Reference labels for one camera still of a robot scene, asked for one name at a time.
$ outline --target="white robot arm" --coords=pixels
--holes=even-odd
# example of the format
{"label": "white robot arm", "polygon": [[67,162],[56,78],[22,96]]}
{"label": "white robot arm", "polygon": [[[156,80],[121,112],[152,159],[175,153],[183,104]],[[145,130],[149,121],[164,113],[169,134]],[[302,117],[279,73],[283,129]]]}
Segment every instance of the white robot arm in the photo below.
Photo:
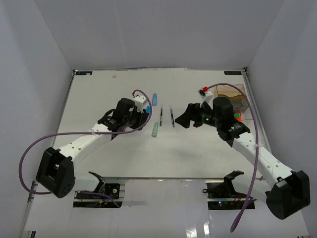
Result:
{"label": "white robot arm", "polygon": [[[212,93],[208,88],[199,91],[204,99],[202,103],[189,104],[185,113],[175,122],[189,128],[203,124],[216,128],[219,137],[229,146],[240,152],[251,163],[255,164],[256,148],[259,147],[258,171],[266,181],[255,180],[251,197],[267,204],[270,211],[279,219],[285,219],[310,204],[309,177],[303,171],[295,172],[281,163],[264,147],[255,143],[250,130],[234,118],[233,106],[225,97],[215,98],[213,109],[208,102]],[[224,177],[224,182],[214,188],[204,189],[204,193],[217,193],[235,196],[237,193],[247,194],[251,177],[242,171],[233,171]]]}
{"label": "white robot arm", "polygon": [[117,136],[113,132],[141,126],[149,116],[143,109],[146,101],[144,96],[139,95],[133,99],[123,98],[116,109],[108,111],[89,130],[91,134],[58,149],[48,148],[43,153],[36,180],[58,198],[65,197],[72,190],[102,193],[105,181],[100,175],[79,173],[75,168],[98,147],[113,140]]}

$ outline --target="pen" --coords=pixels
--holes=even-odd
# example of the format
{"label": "pen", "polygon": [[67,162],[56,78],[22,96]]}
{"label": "pen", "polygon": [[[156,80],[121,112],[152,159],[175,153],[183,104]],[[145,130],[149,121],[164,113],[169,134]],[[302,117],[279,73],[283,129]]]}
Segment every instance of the pen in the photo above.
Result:
{"label": "pen", "polygon": [[170,110],[170,116],[171,116],[171,118],[172,118],[172,125],[173,125],[173,127],[175,127],[172,106],[169,106],[169,110]]}
{"label": "pen", "polygon": [[160,106],[160,117],[159,117],[159,125],[162,126],[163,119],[163,105]]}

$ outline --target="purple cable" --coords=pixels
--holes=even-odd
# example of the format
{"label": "purple cable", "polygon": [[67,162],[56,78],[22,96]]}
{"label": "purple cable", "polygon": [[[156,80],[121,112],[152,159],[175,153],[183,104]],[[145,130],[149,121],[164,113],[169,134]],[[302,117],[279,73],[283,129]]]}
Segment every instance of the purple cable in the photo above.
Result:
{"label": "purple cable", "polygon": [[107,199],[111,200],[111,202],[114,203],[114,205],[116,205],[117,208],[120,208],[120,206],[108,195],[104,194],[104,193],[99,193],[99,192],[88,192],[88,191],[80,191],[80,193],[84,193],[84,194],[88,194],[88,195],[99,195],[99,196],[103,196],[106,197]]}
{"label": "purple cable", "polygon": [[[151,104],[151,101],[149,99],[149,97],[141,90],[139,89],[135,89],[132,93],[132,95],[135,94],[135,92],[140,92],[144,95],[144,97],[146,97],[149,105],[150,105],[150,114],[147,118],[147,120],[141,125],[139,126],[138,128],[134,129],[134,130],[131,130],[131,131],[122,131],[122,132],[112,132],[112,131],[109,131],[109,132],[98,132],[98,131],[94,131],[94,134],[97,134],[97,135],[105,135],[105,134],[112,134],[112,135],[121,135],[121,134],[130,134],[130,133],[133,133],[137,130],[140,130],[142,129],[148,122],[149,120],[151,119],[151,116],[152,116],[152,104]],[[25,184],[24,180],[23,180],[23,177],[22,177],[22,164],[23,164],[23,161],[25,159],[25,156],[26,154],[29,152],[29,150],[34,146],[36,145],[37,143],[39,143],[40,141],[44,140],[44,139],[47,139],[47,138],[50,138],[50,137],[54,137],[54,136],[59,136],[59,135],[91,135],[92,132],[88,132],[88,131],[84,131],[84,132],[62,132],[62,133],[54,133],[54,134],[50,134],[50,135],[46,135],[46,136],[43,136],[39,139],[37,139],[36,141],[34,141],[31,145],[29,145],[29,147],[24,151],[21,159],[20,159],[20,163],[19,163],[19,179],[20,179],[20,182],[22,184],[22,186],[24,187],[25,190],[27,190],[29,193],[32,193],[32,194],[36,194],[36,195],[45,195],[45,194],[51,194],[51,192],[36,192],[34,190],[31,190],[27,187],[27,185]],[[93,193],[93,192],[89,192],[89,194],[91,195],[101,195],[101,193]]]}
{"label": "purple cable", "polygon": [[[229,84],[229,83],[217,83],[217,84],[214,84],[210,87],[208,87],[208,89],[211,89],[213,87],[216,87],[216,86],[219,86],[219,85],[226,85],[226,86],[230,86],[230,87],[233,87],[235,88],[236,90],[238,90],[243,96],[244,98],[246,99],[247,103],[248,103],[248,106],[250,108],[250,112],[251,112],[251,115],[252,115],[252,118],[253,118],[253,122],[254,122],[254,128],[255,128],[255,131],[256,131],[256,144],[258,145],[259,144],[259,131],[258,131],[258,126],[257,126],[257,122],[256,122],[256,114],[253,110],[253,108],[251,107],[251,103],[247,97],[247,95],[242,92],[241,89],[239,89],[238,87],[232,85],[232,84]],[[256,175],[257,175],[257,168],[258,168],[258,160],[259,160],[259,147],[257,146],[256,147],[256,158],[255,158],[255,161],[254,161],[254,169],[253,169],[253,174],[252,174],[252,179],[251,179],[251,183],[250,183],[250,187],[249,187],[249,190],[248,190],[248,193],[247,193],[247,197],[246,197],[246,200],[244,201],[243,203],[243,206],[240,210],[240,212],[238,213],[238,215],[236,216],[236,218],[234,219],[232,225],[231,225],[231,228],[230,228],[230,232],[234,232],[234,230],[237,228],[238,224],[239,224],[239,221],[243,215],[243,212],[245,211],[245,209],[248,207],[248,205],[253,201],[253,199],[250,197],[251,195],[251,192],[252,192],[252,188],[253,188],[253,185],[254,185],[254,181],[256,180]]]}

